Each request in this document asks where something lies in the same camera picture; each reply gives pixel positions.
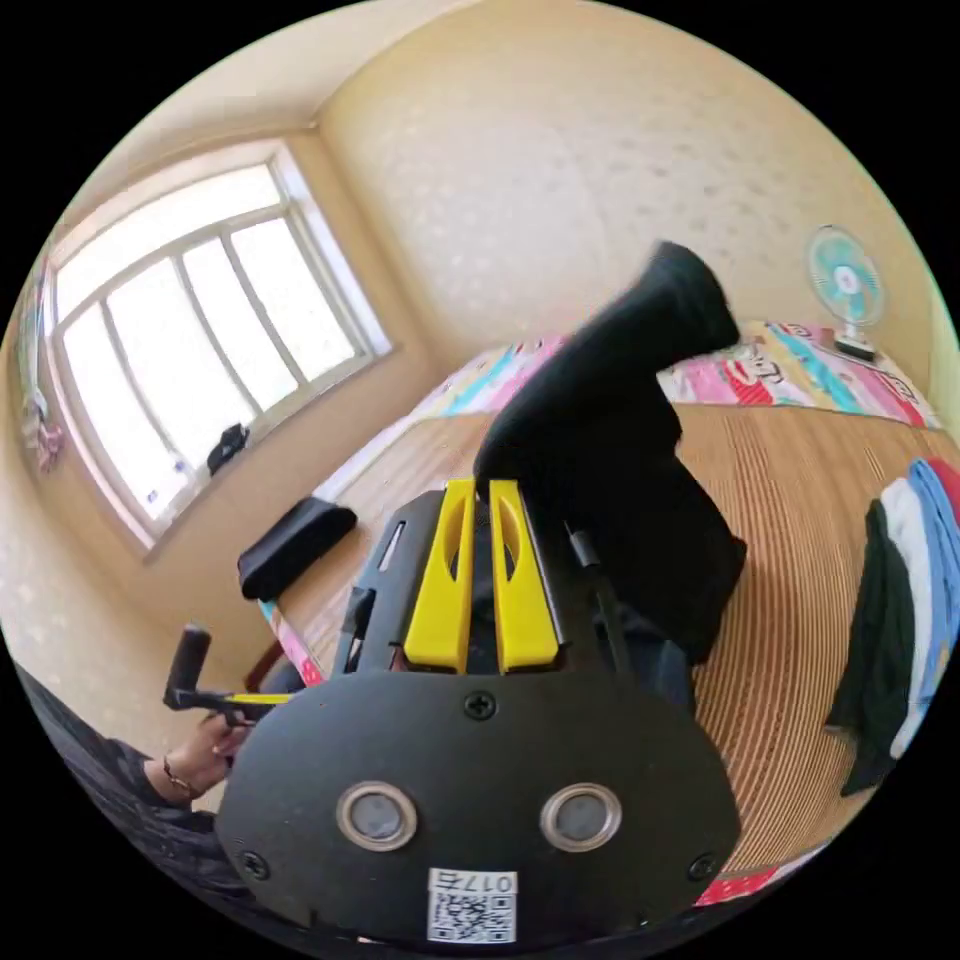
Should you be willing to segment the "person's left hand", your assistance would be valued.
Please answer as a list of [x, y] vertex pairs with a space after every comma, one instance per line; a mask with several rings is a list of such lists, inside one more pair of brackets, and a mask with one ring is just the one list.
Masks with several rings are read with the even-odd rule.
[[240, 712], [210, 713], [160, 761], [163, 782], [179, 796], [203, 796], [226, 778], [251, 728]]

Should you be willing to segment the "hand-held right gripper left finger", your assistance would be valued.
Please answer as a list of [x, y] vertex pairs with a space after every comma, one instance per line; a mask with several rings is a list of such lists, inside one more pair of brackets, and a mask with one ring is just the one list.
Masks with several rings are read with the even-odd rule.
[[464, 672], [472, 612], [476, 484], [453, 479], [443, 491], [403, 653], [415, 668]]

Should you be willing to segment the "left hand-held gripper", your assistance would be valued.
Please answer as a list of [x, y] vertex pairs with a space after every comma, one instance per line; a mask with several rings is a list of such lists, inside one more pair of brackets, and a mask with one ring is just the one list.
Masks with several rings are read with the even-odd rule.
[[228, 728], [248, 727], [260, 720], [259, 706], [288, 703], [292, 694], [220, 693], [167, 685], [163, 703], [175, 712], [203, 710], [221, 717]]

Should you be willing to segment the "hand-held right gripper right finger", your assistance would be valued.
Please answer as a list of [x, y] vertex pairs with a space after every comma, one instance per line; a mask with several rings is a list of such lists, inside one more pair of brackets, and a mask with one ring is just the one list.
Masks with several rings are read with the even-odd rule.
[[559, 641], [519, 485], [495, 479], [489, 482], [488, 494], [499, 669], [550, 667]]

